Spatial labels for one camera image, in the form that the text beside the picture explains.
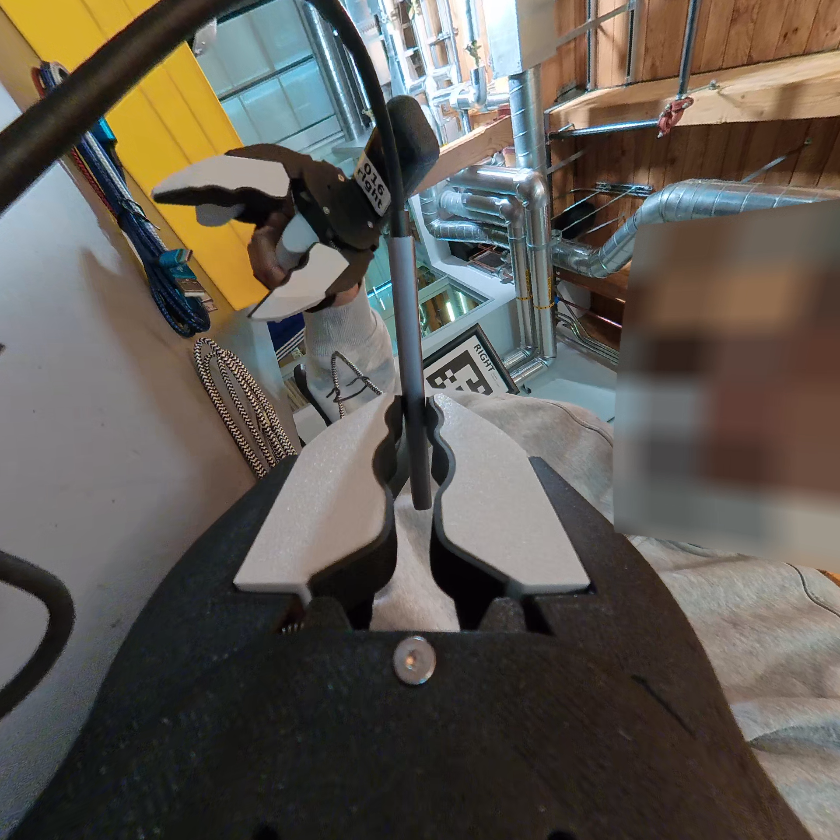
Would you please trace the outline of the framed marker sign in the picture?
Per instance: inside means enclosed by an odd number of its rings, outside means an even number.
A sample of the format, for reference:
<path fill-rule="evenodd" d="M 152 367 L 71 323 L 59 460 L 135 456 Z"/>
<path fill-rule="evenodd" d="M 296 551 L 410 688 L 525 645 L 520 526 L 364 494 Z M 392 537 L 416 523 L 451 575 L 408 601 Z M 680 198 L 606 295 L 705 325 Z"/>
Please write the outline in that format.
<path fill-rule="evenodd" d="M 423 377 L 426 394 L 441 390 L 483 396 L 520 393 L 478 323 L 424 356 Z"/>

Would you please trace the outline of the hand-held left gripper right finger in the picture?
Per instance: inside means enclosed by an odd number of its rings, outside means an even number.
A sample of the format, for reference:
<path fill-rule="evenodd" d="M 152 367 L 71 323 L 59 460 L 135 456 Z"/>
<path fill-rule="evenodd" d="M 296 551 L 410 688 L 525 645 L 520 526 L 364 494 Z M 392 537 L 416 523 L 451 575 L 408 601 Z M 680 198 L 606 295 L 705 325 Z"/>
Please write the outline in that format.
<path fill-rule="evenodd" d="M 590 576 L 524 448 L 447 394 L 427 408 L 430 569 L 459 627 L 477 629 L 497 598 L 586 592 Z"/>

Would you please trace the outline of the yellow plastic bin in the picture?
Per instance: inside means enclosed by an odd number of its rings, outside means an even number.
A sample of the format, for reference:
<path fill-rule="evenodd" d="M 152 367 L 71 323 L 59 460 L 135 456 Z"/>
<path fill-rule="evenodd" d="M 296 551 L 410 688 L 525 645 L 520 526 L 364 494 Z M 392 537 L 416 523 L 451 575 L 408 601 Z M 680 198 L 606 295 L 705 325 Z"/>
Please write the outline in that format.
<path fill-rule="evenodd" d="M 2 10 L 36 53 L 76 69 L 152 1 L 2 1 Z M 179 45 L 107 114 L 119 158 L 147 196 L 189 164 L 241 146 L 186 43 Z M 163 218 L 234 310 L 249 308 L 265 290 L 247 254 L 251 228 L 233 222 L 204 227 L 189 206 L 159 206 Z"/>

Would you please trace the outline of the silver ventilation pipe cluster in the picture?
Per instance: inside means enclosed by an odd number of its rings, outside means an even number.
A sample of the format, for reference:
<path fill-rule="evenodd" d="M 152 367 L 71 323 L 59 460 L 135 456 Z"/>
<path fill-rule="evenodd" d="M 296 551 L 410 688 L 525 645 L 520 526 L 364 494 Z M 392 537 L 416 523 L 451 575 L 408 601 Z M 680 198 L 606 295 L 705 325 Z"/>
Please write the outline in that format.
<path fill-rule="evenodd" d="M 552 238 L 540 93 L 539 68 L 509 77 L 517 162 L 533 163 L 536 168 L 476 164 L 452 175 L 432 175 L 420 200 L 423 224 L 435 238 L 509 248 L 518 293 L 521 347 L 502 362 L 502 371 L 509 373 L 515 386 L 548 368 L 556 355 L 550 303 L 554 268 L 605 279 L 631 261 L 638 230 L 646 224 L 724 217 L 838 198 L 838 190 L 827 188 L 686 180 L 645 199 L 600 248 Z"/>

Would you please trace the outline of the person's right hand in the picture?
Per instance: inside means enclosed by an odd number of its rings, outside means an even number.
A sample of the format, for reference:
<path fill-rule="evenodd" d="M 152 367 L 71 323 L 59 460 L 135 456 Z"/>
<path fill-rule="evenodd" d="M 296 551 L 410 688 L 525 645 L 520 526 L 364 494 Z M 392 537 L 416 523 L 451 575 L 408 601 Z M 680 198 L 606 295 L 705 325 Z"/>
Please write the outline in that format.
<path fill-rule="evenodd" d="M 277 246 L 292 216 L 287 210 L 277 210 L 256 226 L 248 242 L 248 259 L 254 277 L 269 290 L 287 283 L 287 272 L 277 258 Z"/>

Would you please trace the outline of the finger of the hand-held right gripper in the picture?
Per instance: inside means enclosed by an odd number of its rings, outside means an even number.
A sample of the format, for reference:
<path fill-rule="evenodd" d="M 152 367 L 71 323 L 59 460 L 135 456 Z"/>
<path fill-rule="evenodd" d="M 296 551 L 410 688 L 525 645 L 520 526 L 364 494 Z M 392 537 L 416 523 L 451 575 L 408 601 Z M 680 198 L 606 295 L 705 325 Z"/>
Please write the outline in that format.
<path fill-rule="evenodd" d="M 278 322 L 319 305 L 328 289 L 350 267 L 335 248 L 316 243 L 302 263 L 292 269 L 284 285 L 269 292 L 248 317 L 260 322 Z"/>
<path fill-rule="evenodd" d="M 249 145 L 209 157 L 169 175 L 152 188 L 159 205 L 192 207 L 196 222 L 220 228 L 232 222 L 264 227 L 297 215 L 291 180 L 298 154 L 279 145 Z"/>

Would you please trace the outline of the red pipe clamp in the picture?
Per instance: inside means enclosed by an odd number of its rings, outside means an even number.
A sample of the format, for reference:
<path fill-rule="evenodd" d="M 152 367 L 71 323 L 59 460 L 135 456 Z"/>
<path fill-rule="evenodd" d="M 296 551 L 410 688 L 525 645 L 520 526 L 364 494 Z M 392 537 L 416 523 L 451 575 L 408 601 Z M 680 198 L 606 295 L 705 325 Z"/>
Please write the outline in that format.
<path fill-rule="evenodd" d="M 669 135 L 673 128 L 682 120 L 685 111 L 694 104 L 692 97 L 677 98 L 671 101 L 659 114 L 657 122 L 657 138 Z"/>

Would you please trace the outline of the wooden beam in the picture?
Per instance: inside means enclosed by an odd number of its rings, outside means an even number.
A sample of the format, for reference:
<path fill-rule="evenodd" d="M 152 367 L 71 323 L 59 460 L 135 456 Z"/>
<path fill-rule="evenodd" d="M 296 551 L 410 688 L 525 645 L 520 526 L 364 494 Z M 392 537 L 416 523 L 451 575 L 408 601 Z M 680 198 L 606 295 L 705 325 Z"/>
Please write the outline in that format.
<path fill-rule="evenodd" d="M 447 180 L 471 165 L 491 158 L 496 152 L 513 144 L 511 116 L 506 115 L 494 122 L 484 124 L 464 137 L 447 144 L 421 183 L 412 187 L 408 195 L 413 196 Z"/>

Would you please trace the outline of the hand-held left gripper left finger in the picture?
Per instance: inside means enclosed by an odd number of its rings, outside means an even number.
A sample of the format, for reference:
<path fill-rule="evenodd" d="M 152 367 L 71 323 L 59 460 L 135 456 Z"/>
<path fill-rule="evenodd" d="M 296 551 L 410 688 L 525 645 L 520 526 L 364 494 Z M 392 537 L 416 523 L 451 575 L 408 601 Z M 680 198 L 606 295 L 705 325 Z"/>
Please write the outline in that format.
<path fill-rule="evenodd" d="M 234 576 L 249 594 L 327 597 L 354 629 L 370 629 L 376 596 L 397 565 L 391 480 L 401 398 L 375 397 L 333 423 L 296 458 Z"/>

